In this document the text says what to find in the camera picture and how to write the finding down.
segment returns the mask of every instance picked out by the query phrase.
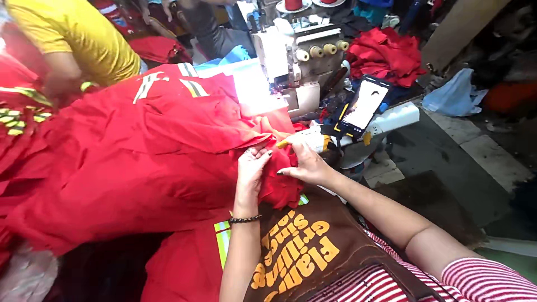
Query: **striped sleeve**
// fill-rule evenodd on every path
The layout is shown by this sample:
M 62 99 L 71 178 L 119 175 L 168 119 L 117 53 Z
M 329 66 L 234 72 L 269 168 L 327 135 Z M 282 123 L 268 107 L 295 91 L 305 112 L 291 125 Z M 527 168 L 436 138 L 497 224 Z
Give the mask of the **striped sleeve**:
M 392 249 L 391 246 L 387 244 L 384 240 L 380 239 L 378 236 L 376 236 L 375 234 L 373 234 L 372 232 L 366 229 L 364 229 L 364 232 L 367 234 L 367 236 L 373 239 L 373 241 L 375 241 L 378 247 L 380 247 L 382 250 L 388 253 L 388 255 L 393 257 L 395 260 L 403 261 L 401 257 L 399 256 L 399 254 L 396 251 L 394 251 L 394 249 Z
M 537 286 L 495 261 L 463 258 L 442 272 L 442 282 L 475 302 L 536 302 Z

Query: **sewing machine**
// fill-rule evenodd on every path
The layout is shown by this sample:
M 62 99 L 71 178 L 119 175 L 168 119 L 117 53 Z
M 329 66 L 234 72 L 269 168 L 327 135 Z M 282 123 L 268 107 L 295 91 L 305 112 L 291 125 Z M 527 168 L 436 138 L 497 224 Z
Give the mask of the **sewing machine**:
M 282 18 L 252 40 L 272 91 L 286 99 L 291 117 L 318 109 L 321 89 L 341 68 L 349 47 L 336 25 L 293 29 Z M 333 91 L 341 90 L 343 79 L 336 86 Z

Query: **red thread spool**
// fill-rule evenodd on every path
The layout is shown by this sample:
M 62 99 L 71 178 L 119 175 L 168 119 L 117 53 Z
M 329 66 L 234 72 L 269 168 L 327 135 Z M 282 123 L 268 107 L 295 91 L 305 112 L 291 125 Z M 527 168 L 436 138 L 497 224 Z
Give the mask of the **red thread spool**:
M 302 8 L 302 0 L 285 0 L 285 9 L 295 11 Z

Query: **brown apron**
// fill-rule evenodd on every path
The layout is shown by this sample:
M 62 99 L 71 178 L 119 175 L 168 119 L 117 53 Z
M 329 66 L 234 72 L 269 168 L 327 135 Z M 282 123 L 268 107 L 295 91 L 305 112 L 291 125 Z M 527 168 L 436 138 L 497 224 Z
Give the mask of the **brown apron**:
M 262 203 L 261 257 L 244 301 L 306 301 L 346 274 L 380 265 L 409 301 L 444 300 L 367 236 L 339 198 L 307 186 L 309 201 L 282 211 Z

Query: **thread spool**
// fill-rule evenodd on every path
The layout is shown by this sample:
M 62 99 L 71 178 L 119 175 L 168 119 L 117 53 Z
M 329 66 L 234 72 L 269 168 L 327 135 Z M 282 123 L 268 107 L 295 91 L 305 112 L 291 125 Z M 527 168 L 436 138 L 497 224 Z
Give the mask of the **thread spool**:
M 309 54 L 312 56 L 312 57 L 324 57 L 324 51 L 322 48 L 318 47 L 318 46 L 312 46 L 310 49 L 309 49 Z
M 304 49 L 297 49 L 295 55 L 299 61 L 306 62 L 309 60 L 309 54 Z
M 285 9 L 295 11 L 302 8 L 302 0 L 285 0 Z
M 334 44 L 325 44 L 323 46 L 324 53 L 326 54 L 335 54 L 337 52 L 337 47 Z
M 339 49 L 341 49 L 343 51 L 346 51 L 349 48 L 349 43 L 345 42 L 343 40 L 337 41 L 336 45 L 337 45 L 337 48 L 339 48 Z

